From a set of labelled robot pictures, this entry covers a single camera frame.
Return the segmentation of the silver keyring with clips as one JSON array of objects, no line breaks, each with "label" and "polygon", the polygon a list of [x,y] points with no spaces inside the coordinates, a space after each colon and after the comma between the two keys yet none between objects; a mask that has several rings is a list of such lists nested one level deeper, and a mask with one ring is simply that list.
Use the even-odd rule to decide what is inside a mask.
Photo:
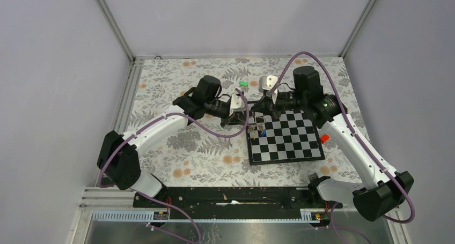
[{"label": "silver keyring with clips", "polygon": [[265,118],[262,115],[249,118],[247,131],[251,139],[259,138],[265,130]]}]

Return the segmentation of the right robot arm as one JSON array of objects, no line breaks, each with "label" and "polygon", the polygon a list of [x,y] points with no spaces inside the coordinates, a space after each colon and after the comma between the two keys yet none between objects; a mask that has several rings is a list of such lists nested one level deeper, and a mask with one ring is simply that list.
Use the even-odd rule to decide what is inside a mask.
[{"label": "right robot arm", "polygon": [[262,97],[251,110],[273,117],[289,110],[303,112],[306,119],[341,149],[361,179],[359,184],[328,176],[312,180],[307,194],[309,203],[320,208],[328,201],[339,202],[355,207],[366,220],[375,221],[406,201],[414,184],[412,175],[398,171],[356,131],[339,96],[324,92],[320,74],[314,67],[300,66],[292,74],[294,88],[287,92],[278,90],[277,76],[262,76],[259,79]]}]

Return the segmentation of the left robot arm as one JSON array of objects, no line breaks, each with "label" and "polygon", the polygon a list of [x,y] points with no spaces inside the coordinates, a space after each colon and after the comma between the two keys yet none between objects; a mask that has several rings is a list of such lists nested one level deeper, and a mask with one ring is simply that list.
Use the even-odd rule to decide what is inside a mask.
[{"label": "left robot arm", "polygon": [[[237,88],[228,101],[222,101],[221,89],[219,79],[205,75],[196,87],[176,98],[157,117],[131,131],[120,134],[112,130],[107,133],[97,161],[100,169],[97,185],[104,187],[102,178],[106,176],[112,186],[120,190],[131,189],[145,195],[152,206],[162,206],[167,195],[163,190],[164,185],[152,174],[141,170],[140,157],[173,132],[191,124],[219,138],[229,139],[241,135],[249,121],[247,99]],[[235,120],[235,124],[242,125],[242,128],[230,135],[216,133],[198,122],[206,114],[221,119],[222,126]]]}]

